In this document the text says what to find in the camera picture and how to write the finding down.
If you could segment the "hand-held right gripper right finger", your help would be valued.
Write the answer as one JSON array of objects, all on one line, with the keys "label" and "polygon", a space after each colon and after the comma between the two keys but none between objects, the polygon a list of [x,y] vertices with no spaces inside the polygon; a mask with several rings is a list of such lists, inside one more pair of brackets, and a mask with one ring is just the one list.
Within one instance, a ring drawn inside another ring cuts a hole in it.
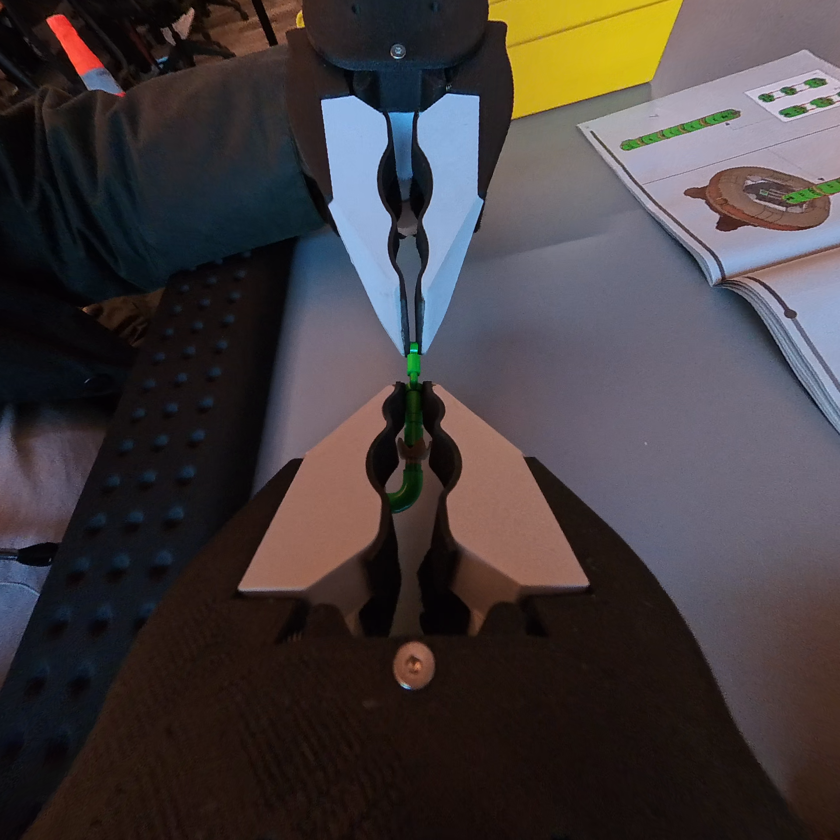
[{"label": "hand-held right gripper right finger", "polygon": [[477,634],[491,608],[589,581],[522,452],[441,385],[423,385],[443,491],[423,562],[426,634]]}]

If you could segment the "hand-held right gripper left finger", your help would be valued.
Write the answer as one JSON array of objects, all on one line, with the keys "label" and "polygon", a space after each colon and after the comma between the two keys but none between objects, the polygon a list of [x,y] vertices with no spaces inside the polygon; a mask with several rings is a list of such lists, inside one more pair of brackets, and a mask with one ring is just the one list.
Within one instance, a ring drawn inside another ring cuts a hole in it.
[{"label": "hand-held right gripper left finger", "polygon": [[399,458],[404,384],[310,449],[238,591],[337,606],[354,633],[389,634],[401,587],[385,485]]}]

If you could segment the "person's left forearm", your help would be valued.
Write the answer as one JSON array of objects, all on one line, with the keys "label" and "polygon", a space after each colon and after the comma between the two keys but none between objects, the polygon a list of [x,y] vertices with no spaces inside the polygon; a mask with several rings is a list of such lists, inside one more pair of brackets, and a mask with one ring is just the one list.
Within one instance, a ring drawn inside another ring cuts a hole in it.
[{"label": "person's left forearm", "polygon": [[2,307],[159,287],[323,221],[287,120],[287,47],[116,97],[41,89],[2,112]]}]

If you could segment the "green hooked bamboo stem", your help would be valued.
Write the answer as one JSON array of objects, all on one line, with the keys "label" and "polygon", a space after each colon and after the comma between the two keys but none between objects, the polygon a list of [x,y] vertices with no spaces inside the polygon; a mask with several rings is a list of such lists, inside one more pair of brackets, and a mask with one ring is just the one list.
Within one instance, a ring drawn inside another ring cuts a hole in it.
[{"label": "green hooked bamboo stem", "polygon": [[420,497],[424,485],[423,462],[427,457],[421,385],[418,372],[408,374],[403,437],[396,440],[397,453],[404,461],[402,485],[388,493],[392,513],[410,508]]}]

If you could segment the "grey desk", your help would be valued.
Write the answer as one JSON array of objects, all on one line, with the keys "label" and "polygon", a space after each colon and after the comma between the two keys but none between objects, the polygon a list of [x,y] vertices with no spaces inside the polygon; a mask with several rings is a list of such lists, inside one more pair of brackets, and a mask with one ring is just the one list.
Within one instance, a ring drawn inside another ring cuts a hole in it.
[{"label": "grey desk", "polygon": [[838,435],[577,124],[809,49],[838,2],[684,2],[648,85],[511,124],[423,373],[657,575],[797,814],[838,834]]}]

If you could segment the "orange striped traffic cone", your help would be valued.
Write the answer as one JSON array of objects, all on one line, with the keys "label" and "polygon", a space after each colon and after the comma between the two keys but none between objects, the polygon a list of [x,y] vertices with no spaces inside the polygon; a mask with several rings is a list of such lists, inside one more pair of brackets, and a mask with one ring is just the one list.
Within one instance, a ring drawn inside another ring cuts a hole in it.
[{"label": "orange striped traffic cone", "polygon": [[45,22],[59,41],[86,89],[124,97],[124,90],[99,57],[88,47],[67,16],[52,14],[46,18]]}]

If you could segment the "yellow plastic bin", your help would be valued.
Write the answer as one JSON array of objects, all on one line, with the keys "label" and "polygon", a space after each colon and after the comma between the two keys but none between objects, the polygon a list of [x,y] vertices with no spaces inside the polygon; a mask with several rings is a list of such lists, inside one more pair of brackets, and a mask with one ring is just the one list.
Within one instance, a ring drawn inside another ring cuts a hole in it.
[{"label": "yellow plastic bin", "polygon": [[680,1],[490,1],[518,119],[653,79]]}]

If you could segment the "instruction booklet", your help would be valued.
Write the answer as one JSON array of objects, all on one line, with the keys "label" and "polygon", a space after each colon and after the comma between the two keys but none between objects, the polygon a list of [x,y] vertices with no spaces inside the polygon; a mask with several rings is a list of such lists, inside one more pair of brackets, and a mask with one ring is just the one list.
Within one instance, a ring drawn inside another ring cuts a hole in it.
[{"label": "instruction booklet", "polygon": [[579,128],[839,428],[839,69],[803,50]]}]

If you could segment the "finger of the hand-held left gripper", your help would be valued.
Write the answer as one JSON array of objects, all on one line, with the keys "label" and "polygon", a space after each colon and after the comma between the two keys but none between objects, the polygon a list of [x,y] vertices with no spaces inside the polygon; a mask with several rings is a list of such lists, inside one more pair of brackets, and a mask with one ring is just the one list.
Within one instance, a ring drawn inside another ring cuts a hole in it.
[{"label": "finger of the hand-held left gripper", "polygon": [[432,176],[421,229],[427,259],[417,310],[420,350],[443,321],[484,201],[478,194],[480,98],[449,93],[416,120],[416,140]]},{"label": "finger of the hand-held left gripper", "polygon": [[383,197],[381,174],[393,153],[388,119],[356,97],[323,99],[321,109],[332,220],[378,319],[407,355],[406,291],[394,252],[396,220]]}]

